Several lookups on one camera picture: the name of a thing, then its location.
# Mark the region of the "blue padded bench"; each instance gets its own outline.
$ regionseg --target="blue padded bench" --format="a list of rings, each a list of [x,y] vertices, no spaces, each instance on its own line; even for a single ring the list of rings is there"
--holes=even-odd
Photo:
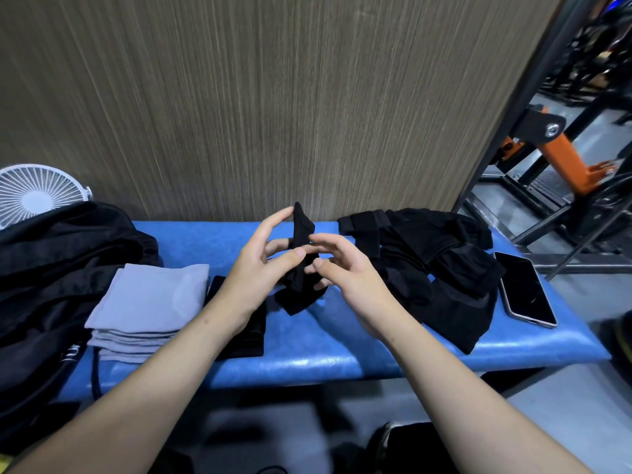
[[[208,263],[210,276],[226,275],[258,223],[203,223],[142,221],[135,225],[158,240],[164,266],[180,268]],[[519,254],[511,242],[493,227],[494,250]],[[338,232],[336,222],[316,223],[317,232]],[[272,238],[288,238],[292,223],[277,226]],[[437,338],[474,371],[516,370],[565,366],[609,359],[610,354],[586,323],[573,314],[564,299],[542,280],[559,326],[547,329],[518,321],[505,314],[499,300],[489,331],[474,351],[463,355],[452,343]],[[402,376],[399,366],[384,345],[370,337],[343,301],[340,291],[330,287],[318,302],[295,316],[268,299],[265,355],[260,358],[216,362],[203,386],[283,386],[349,379],[386,379]],[[92,349],[78,362],[61,390],[58,401],[90,399]],[[137,365],[101,361],[101,389],[112,389]]]

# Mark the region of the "fan grille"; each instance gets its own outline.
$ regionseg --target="fan grille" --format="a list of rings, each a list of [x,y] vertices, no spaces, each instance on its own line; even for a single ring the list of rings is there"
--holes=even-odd
[[[63,171],[34,164],[9,166],[0,171],[0,229],[88,198],[81,184]]]

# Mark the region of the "gray floor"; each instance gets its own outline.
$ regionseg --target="gray floor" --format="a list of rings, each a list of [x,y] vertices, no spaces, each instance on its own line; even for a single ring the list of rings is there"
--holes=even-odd
[[[542,98],[535,102],[571,118],[580,110]],[[605,113],[578,138],[576,147],[586,160],[612,159],[632,140],[632,127],[611,124],[618,116]],[[536,222],[497,187],[478,186],[477,195],[515,234]],[[551,234],[531,249],[569,248]],[[557,276],[553,285],[593,325],[632,308],[632,276]],[[510,402],[596,473],[632,473],[632,389],[610,363],[564,368]],[[197,473],[254,474],[281,464],[290,474],[323,474],[342,471],[341,459],[390,420],[428,420],[406,380],[211,392],[194,400],[170,444],[193,457]]]

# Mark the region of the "forearm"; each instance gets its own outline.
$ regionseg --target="forearm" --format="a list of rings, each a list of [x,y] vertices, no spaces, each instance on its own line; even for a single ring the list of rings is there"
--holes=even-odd
[[[385,343],[462,473],[590,471],[446,350],[403,309]]]
[[[25,458],[14,472],[146,472],[219,352],[235,313],[215,300],[127,379]]]

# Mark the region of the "wooden wall panel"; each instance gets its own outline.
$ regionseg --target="wooden wall panel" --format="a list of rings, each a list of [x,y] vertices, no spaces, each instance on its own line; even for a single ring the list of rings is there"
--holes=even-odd
[[[135,219],[450,209],[560,0],[0,0],[0,164]]]

